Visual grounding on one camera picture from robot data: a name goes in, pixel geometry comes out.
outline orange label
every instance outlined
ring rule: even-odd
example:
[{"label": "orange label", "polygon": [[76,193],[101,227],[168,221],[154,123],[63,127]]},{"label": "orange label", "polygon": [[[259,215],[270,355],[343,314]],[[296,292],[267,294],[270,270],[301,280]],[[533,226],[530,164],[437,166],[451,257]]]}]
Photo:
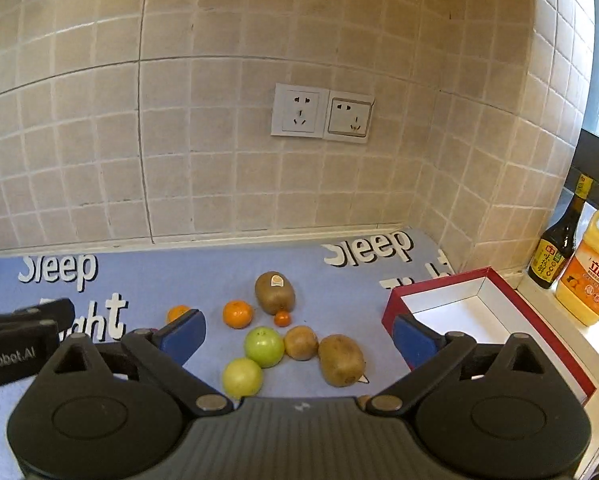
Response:
[{"label": "orange label", "polygon": [[560,281],[599,316],[599,254],[582,242]]},{"label": "orange label", "polygon": [[564,268],[566,259],[561,255],[552,243],[546,240],[540,240],[535,251],[535,256],[531,261],[531,269],[542,280],[553,282],[559,276],[559,273]]}]

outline metal screw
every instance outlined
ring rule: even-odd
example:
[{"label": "metal screw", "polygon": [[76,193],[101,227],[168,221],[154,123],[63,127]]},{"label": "metal screw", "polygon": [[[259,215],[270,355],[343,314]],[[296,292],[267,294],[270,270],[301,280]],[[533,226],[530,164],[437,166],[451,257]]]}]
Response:
[{"label": "metal screw", "polygon": [[399,410],[404,403],[399,397],[394,395],[380,395],[371,399],[373,408],[380,412],[396,412]]},{"label": "metal screw", "polygon": [[218,412],[228,405],[226,397],[217,394],[202,395],[197,399],[197,407],[205,412]]}]

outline green apple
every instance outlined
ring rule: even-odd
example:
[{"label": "green apple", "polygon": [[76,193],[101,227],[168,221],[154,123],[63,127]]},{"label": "green apple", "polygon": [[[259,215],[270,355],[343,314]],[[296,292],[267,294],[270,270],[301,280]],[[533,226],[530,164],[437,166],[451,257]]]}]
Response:
[{"label": "green apple", "polygon": [[246,357],[262,368],[275,366],[284,357],[284,339],[275,330],[267,326],[258,326],[250,330],[244,340]]},{"label": "green apple", "polygon": [[252,359],[240,357],[231,361],[222,374],[224,391],[232,399],[255,395],[263,384],[263,371]]}]

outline blue gripper pad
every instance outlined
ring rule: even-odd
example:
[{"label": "blue gripper pad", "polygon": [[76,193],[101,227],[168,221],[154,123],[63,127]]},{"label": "blue gripper pad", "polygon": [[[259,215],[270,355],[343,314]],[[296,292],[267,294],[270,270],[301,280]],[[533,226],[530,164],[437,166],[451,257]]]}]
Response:
[{"label": "blue gripper pad", "polygon": [[393,323],[393,343],[413,370],[443,348],[446,339],[413,316],[400,314]]},{"label": "blue gripper pad", "polygon": [[153,334],[153,343],[183,366],[206,339],[206,318],[193,308]]}]

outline tiled wall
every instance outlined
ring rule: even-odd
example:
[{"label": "tiled wall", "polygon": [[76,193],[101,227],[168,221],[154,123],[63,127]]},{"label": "tiled wall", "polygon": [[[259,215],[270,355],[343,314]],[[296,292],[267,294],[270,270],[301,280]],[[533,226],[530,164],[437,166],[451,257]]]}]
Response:
[{"label": "tiled wall", "polygon": [[[406,222],[451,0],[0,0],[0,250]],[[376,95],[269,136],[276,82]]]},{"label": "tiled wall", "polygon": [[453,1],[411,221],[455,269],[528,262],[579,137],[594,18],[593,0]]}]

